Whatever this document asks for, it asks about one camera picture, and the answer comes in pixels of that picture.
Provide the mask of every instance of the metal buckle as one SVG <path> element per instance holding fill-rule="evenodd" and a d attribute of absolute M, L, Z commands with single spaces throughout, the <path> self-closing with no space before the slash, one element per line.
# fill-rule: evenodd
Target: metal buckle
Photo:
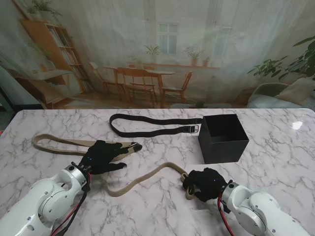
<path fill-rule="evenodd" d="M 189 133 L 195 134 L 195 133 L 198 133 L 198 132 L 199 132 L 199 126 L 198 125 L 194 125 L 194 126 L 190 126 L 189 127 Z"/>

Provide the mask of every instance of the bookshelf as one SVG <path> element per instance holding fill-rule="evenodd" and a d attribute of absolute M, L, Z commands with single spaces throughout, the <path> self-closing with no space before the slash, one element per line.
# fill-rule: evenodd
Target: bookshelf
<path fill-rule="evenodd" d="M 32 40 L 44 45 L 51 52 L 48 58 L 55 64 L 56 69 L 72 71 L 82 92 L 93 90 L 93 85 L 65 28 L 39 21 L 21 22 Z"/>

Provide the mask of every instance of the black box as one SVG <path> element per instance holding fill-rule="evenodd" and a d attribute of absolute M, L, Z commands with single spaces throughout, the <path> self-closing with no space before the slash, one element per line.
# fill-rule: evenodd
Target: black box
<path fill-rule="evenodd" d="M 205 164 L 237 162 L 249 142 L 236 114 L 203 117 L 198 140 Z"/>

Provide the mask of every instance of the rope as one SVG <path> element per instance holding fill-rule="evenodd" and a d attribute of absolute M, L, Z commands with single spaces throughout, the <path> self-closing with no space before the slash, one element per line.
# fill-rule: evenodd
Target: rope
<path fill-rule="evenodd" d="M 39 141 L 44 140 L 44 139 L 49 139 L 49 140 L 53 140 L 59 143 L 63 143 L 63 144 L 71 144 L 71 145 L 77 145 L 77 146 L 84 146 L 84 147 L 91 147 L 94 145 L 94 143 L 96 141 L 86 141 L 86 140 L 77 140 L 77 139 L 60 139 L 58 137 L 55 137 L 53 135 L 50 134 L 41 134 L 41 135 L 37 135 L 32 139 L 32 142 L 34 144 L 35 147 L 37 147 L 38 149 L 42 150 L 42 151 L 47 151 L 47 152 L 52 152 L 52 153 L 57 153 L 57 154 L 65 154 L 65 155 L 84 155 L 86 153 L 86 151 L 79 151 L 79 150 L 61 150 L 61 149 L 57 149 L 57 148 L 52 148 L 52 147 L 43 147 L 41 145 L 38 144 Z M 123 142 L 121 143 L 123 146 L 122 147 L 127 147 L 130 146 L 132 143 L 131 142 Z M 133 147 L 128 149 L 128 153 L 127 154 L 121 154 L 118 155 L 117 157 L 115 157 L 112 162 L 115 161 L 120 161 L 122 159 L 124 159 L 126 156 L 134 153 Z M 108 187 L 108 183 L 105 181 L 105 189 L 107 191 L 107 193 L 111 196 L 111 197 L 119 197 L 122 196 L 123 194 L 127 193 L 128 191 L 130 191 L 135 185 L 151 178 L 152 176 L 154 176 L 157 172 L 159 172 L 160 170 L 162 170 L 165 167 L 169 167 L 174 169 L 175 171 L 177 171 L 178 173 L 181 174 L 181 181 L 184 182 L 185 178 L 188 176 L 187 172 L 179 167 L 178 165 L 176 165 L 173 162 L 165 162 L 163 164 L 161 164 L 160 166 L 158 166 L 157 168 L 155 168 L 154 170 L 152 170 L 151 172 L 145 174 L 144 176 L 141 176 L 139 178 L 136 178 L 134 181 L 132 181 L 130 184 L 128 184 L 126 187 L 117 190 L 117 191 L 113 191 L 111 189 L 109 189 Z M 188 200 L 191 200 L 194 198 L 194 190 L 188 188 L 186 190 L 186 198 Z"/>

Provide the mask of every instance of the black cable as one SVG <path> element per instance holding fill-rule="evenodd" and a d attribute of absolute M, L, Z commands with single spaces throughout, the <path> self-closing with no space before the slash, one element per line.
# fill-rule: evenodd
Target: black cable
<path fill-rule="evenodd" d="M 59 226 L 53 231 L 53 233 L 52 233 L 51 235 L 52 235 L 52 236 L 56 236 L 56 235 L 57 235 L 56 232 L 61 228 L 61 226 L 62 226 L 65 222 L 68 221 L 68 219 L 66 219 L 65 221 L 63 221 L 63 222 L 61 223 L 61 225 L 59 225 Z"/>
<path fill-rule="evenodd" d="M 84 194 L 83 194 L 83 196 L 82 196 L 82 198 L 81 198 L 81 200 L 80 200 L 80 202 L 79 202 L 77 208 L 76 208 L 75 211 L 73 212 L 73 215 L 72 215 L 72 217 L 71 217 L 69 223 L 68 223 L 67 226 L 64 227 L 60 232 L 58 232 L 58 233 L 56 234 L 56 236 L 63 236 L 63 235 L 65 234 L 65 232 L 67 232 L 67 230 L 69 229 L 70 225 L 72 224 L 72 222 L 73 222 L 73 220 L 74 220 L 76 214 L 78 213 L 78 210 L 79 210 L 80 206 L 82 205 L 82 203 L 84 202 L 85 198 L 87 197 L 88 191 L 90 190 L 90 177 L 89 177 L 89 174 L 84 175 L 84 176 L 85 176 L 85 178 L 86 178 L 86 180 L 87 180 L 86 185 L 84 185 L 83 188 L 82 188 L 82 190 L 84 191 Z"/>

